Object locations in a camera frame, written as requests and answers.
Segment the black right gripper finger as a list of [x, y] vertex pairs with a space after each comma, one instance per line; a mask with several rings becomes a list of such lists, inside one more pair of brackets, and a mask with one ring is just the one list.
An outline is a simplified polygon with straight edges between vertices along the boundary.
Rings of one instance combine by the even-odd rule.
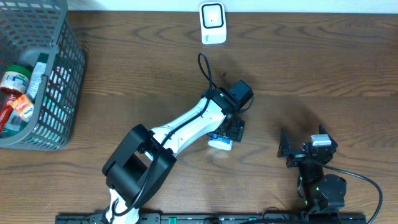
[[290, 154], [290, 145], [287, 138], [285, 129], [282, 128], [280, 132], [280, 144], [277, 153], [277, 157], [287, 157]]
[[330, 136], [330, 135], [328, 134], [328, 132], [326, 131], [324, 125], [320, 124], [318, 130], [319, 130], [319, 134], [326, 134], [326, 135], [331, 139], [331, 136]]

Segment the white blue-label tub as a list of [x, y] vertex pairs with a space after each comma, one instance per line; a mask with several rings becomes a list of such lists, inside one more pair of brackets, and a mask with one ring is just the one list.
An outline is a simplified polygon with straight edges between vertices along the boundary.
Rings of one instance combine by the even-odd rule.
[[210, 133], [208, 145], [224, 151], [230, 151], [233, 147], [233, 141], [228, 138], [221, 137], [217, 134]]

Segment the orange snack packet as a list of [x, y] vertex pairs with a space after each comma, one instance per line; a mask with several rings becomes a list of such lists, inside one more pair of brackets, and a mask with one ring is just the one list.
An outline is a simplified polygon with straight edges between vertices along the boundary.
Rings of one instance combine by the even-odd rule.
[[34, 104], [28, 96], [21, 95], [11, 103], [12, 108], [25, 121], [29, 122], [34, 112]]

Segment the green 3M package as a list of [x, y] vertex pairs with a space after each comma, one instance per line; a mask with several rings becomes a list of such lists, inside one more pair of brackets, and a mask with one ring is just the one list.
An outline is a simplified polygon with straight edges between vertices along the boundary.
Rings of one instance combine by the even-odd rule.
[[[40, 53], [39, 57], [37, 59], [37, 62], [43, 62], [47, 64], [49, 55], [45, 53]], [[27, 125], [27, 122], [25, 122], [17, 113], [16, 111], [12, 111], [10, 114], [10, 117], [4, 127], [3, 132], [1, 133], [1, 138], [8, 138], [11, 136], [14, 136], [21, 132]]]

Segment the green-lid jar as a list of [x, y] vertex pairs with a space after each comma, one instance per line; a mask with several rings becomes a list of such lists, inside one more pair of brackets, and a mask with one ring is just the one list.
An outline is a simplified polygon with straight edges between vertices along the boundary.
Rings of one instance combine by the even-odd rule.
[[28, 88], [32, 72], [21, 65], [7, 67], [1, 80], [1, 91], [6, 95], [20, 96]]

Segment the light green crinkled pouch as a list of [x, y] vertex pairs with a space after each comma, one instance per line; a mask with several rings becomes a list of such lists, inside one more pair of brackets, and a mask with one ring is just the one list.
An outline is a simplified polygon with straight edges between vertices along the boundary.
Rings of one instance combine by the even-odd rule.
[[29, 96], [32, 100], [37, 96], [37, 92], [39, 90], [39, 86], [42, 82], [42, 75], [45, 73], [47, 64], [43, 62], [37, 62], [30, 78], [30, 82], [28, 88], [26, 90], [26, 95]]

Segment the red stick sachet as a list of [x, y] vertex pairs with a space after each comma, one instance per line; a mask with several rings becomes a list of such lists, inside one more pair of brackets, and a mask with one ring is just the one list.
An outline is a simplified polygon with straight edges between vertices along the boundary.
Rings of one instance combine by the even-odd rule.
[[0, 126], [0, 133], [3, 132], [4, 127], [9, 119], [10, 114], [13, 111], [13, 107], [11, 106], [12, 102], [16, 100], [15, 95], [9, 95], [2, 110], [1, 110], [1, 126]]

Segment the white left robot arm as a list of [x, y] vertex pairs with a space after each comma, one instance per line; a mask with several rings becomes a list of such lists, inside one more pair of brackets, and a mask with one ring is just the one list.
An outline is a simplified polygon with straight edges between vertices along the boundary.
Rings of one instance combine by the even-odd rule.
[[104, 217], [108, 223], [137, 223], [139, 209], [161, 188], [177, 155], [206, 134], [240, 142], [243, 127], [237, 115], [251, 100], [250, 88], [207, 90], [185, 114], [159, 127], [133, 127], [106, 161], [111, 201]]

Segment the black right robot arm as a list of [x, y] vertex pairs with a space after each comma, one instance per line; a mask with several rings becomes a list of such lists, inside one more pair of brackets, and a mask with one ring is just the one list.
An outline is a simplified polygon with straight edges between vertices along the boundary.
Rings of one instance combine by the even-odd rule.
[[286, 159], [288, 168], [299, 171], [298, 194], [305, 200], [305, 218], [321, 213], [337, 213], [345, 205], [346, 180], [335, 174], [325, 174], [323, 168], [333, 159], [338, 144], [319, 125], [319, 133], [312, 135], [301, 149], [292, 149], [287, 133], [282, 130], [277, 156]]

